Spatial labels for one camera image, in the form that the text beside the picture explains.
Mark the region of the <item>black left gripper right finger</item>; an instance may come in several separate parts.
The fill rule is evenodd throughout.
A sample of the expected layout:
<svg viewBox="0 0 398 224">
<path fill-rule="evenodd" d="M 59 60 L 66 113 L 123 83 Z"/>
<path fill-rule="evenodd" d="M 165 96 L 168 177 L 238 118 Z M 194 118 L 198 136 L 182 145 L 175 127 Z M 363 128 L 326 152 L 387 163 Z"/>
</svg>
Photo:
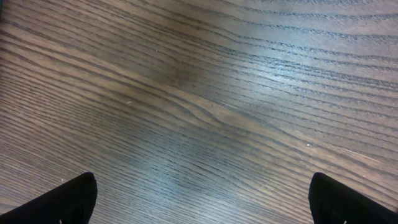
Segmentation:
<svg viewBox="0 0 398 224">
<path fill-rule="evenodd" d="M 397 213 L 316 172 L 308 192 L 314 224 L 397 224 Z"/>
</svg>

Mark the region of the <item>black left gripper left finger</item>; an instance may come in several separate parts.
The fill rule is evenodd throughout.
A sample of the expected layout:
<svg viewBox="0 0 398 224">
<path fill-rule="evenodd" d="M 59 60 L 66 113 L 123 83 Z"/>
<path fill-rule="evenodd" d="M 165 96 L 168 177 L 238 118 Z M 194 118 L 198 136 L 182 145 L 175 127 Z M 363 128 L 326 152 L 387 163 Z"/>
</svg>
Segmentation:
<svg viewBox="0 0 398 224">
<path fill-rule="evenodd" d="M 4 224 L 87 224 L 93 213 L 97 184 L 85 172 L 57 188 L 1 215 Z"/>
</svg>

